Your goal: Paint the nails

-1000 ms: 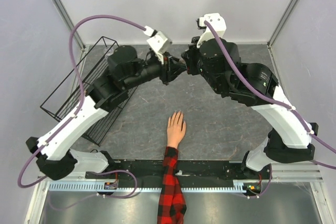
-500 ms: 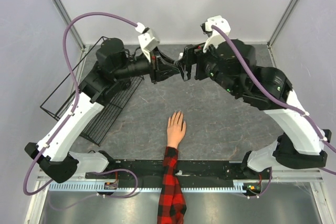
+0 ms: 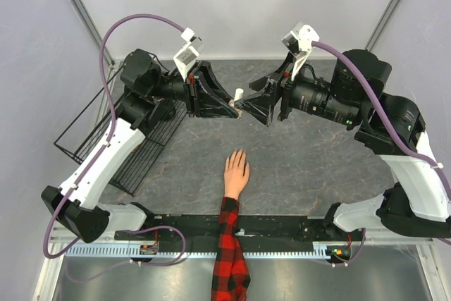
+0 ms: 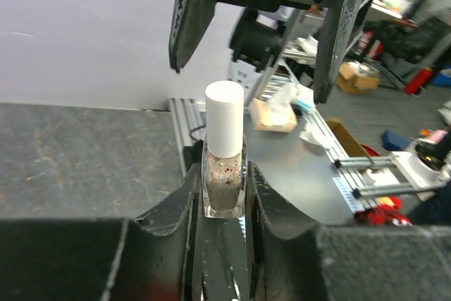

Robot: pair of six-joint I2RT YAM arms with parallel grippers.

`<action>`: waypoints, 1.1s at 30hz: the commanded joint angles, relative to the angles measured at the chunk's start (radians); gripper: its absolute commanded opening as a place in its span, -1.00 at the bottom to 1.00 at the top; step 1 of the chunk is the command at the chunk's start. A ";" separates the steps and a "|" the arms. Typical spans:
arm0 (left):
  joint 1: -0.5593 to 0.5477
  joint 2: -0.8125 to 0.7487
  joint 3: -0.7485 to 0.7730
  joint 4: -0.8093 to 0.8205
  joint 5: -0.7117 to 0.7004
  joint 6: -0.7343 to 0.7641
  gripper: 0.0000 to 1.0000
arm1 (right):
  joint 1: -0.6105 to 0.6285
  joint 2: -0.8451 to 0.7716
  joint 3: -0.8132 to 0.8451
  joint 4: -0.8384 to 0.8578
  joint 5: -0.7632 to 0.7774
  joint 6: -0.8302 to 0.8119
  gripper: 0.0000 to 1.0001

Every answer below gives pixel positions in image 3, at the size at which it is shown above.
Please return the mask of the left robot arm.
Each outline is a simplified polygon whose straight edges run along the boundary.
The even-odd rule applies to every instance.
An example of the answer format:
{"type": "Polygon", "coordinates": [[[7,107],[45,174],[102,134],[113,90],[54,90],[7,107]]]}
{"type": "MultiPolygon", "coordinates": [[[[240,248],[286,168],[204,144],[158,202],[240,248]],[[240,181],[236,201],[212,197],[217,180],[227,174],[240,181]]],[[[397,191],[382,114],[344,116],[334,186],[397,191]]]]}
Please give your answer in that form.
{"type": "Polygon", "coordinates": [[[237,89],[229,95],[207,61],[196,62],[183,78],[178,70],[164,71],[142,49],[125,57],[120,79],[124,94],[103,136],[70,178],[42,192],[54,218],[85,243],[123,229],[140,240],[152,237],[155,224],[139,207],[99,206],[104,188],[153,130],[175,117],[177,104],[199,118],[238,118],[235,103],[244,93],[237,89]]]}

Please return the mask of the nail polish bottle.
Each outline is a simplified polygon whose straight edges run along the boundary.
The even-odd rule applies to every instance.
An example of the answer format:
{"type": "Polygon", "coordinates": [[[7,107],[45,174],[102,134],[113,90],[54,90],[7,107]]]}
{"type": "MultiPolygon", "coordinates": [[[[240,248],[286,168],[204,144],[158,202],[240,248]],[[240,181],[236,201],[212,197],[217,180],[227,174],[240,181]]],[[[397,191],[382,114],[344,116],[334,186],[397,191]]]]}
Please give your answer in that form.
{"type": "Polygon", "coordinates": [[[242,118],[242,110],[235,106],[235,101],[233,99],[229,101],[229,106],[236,112],[236,114],[237,114],[236,119],[241,119],[242,118]]]}

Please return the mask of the red plaid sleeve forearm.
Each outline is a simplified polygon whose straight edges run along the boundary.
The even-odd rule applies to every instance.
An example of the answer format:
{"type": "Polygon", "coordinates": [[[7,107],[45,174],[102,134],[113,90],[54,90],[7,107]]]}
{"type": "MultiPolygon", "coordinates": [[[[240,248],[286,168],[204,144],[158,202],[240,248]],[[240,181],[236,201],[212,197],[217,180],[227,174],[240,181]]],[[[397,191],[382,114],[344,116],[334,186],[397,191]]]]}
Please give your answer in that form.
{"type": "Polygon", "coordinates": [[[211,281],[211,300],[246,300],[251,276],[236,236],[239,202],[224,197],[218,217],[219,238],[211,281]]]}

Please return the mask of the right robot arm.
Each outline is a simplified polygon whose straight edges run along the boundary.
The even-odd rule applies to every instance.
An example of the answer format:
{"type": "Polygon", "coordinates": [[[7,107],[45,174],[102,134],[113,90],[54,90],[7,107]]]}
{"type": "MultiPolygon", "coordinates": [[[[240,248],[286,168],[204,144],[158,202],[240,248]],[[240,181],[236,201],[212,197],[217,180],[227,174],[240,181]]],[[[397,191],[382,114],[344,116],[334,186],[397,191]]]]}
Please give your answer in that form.
{"type": "Polygon", "coordinates": [[[351,49],[338,59],[331,81],[307,77],[288,54],[270,75],[254,81],[236,107],[264,125],[292,110],[342,124],[389,167],[395,184],[374,198],[335,203],[323,220],[324,235],[339,240],[359,228],[387,228],[414,238],[450,238],[450,191],[436,172],[426,124],[410,99],[385,92],[391,65],[370,51],[351,49]]]}

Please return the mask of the white nail polish cap brush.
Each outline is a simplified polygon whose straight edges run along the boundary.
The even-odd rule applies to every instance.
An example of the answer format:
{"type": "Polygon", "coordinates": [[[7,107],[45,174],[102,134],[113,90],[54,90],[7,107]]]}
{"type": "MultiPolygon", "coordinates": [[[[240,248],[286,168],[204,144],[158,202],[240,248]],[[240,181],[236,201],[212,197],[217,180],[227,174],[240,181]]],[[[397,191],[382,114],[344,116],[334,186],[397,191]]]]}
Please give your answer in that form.
{"type": "Polygon", "coordinates": [[[243,98],[244,90],[242,88],[237,88],[234,93],[233,101],[236,102],[243,98]]]}

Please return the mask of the mannequin hand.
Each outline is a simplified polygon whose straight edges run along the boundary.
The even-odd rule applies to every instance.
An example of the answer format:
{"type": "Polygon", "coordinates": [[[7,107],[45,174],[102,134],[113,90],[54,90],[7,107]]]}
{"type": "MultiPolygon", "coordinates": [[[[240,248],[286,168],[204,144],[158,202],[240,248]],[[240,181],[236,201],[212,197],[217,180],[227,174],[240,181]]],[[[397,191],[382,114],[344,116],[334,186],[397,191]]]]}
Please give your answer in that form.
{"type": "Polygon", "coordinates": [[[224,196],[239,199],[250,177],[250,165],[243,149],[234,151],[225,161],[224,196]]]}

